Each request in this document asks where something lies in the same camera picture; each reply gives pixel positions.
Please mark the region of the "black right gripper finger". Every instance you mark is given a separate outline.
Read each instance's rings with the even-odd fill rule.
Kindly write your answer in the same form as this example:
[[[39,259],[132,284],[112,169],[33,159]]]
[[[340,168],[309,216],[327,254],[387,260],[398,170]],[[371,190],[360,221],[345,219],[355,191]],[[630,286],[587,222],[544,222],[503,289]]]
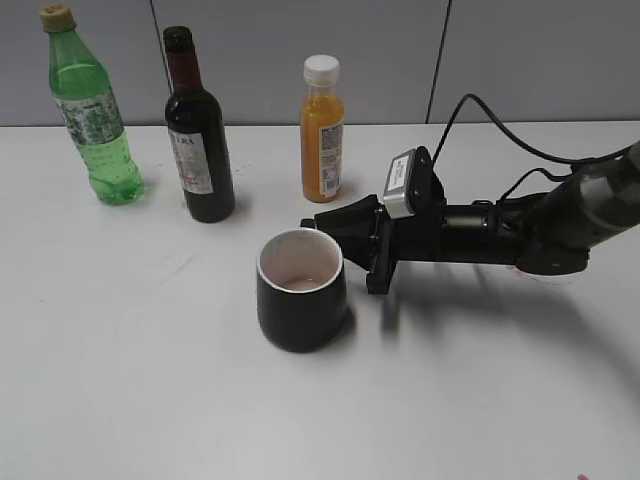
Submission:
[[[371,268],[371,254],[367,249],[345,248],[343,250],[344,257],[369,272]]]
[[[303,218],[299,226],[331,236],[344,253],[366,253],[376,241],[378,198],[370,194],[347,206]]]

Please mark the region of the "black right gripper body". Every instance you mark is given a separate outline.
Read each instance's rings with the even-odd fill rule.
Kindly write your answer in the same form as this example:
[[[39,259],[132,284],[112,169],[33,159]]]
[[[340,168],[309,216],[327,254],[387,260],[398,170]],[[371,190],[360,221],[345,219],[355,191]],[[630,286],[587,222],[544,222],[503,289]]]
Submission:
[[[370,294],[389,291],[400,261],[513,265],[523,253],[523,236],[507,229],[491,202],[437,206],[427,213],[392,219],[376,214],[366,286]]]

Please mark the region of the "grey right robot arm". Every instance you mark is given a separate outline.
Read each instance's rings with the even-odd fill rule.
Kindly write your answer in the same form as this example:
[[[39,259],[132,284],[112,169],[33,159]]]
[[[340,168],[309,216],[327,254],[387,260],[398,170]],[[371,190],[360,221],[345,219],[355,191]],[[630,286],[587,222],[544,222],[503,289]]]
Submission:
[[[579,165],[558,186],[469,205],[447,202],[428,150],[394,158],[384,194],[302,220],[363,268],[371,294],[388,292],[400,261],[514,266],[536,275],[586,269],[591,249],[639,224],[639,147]]]

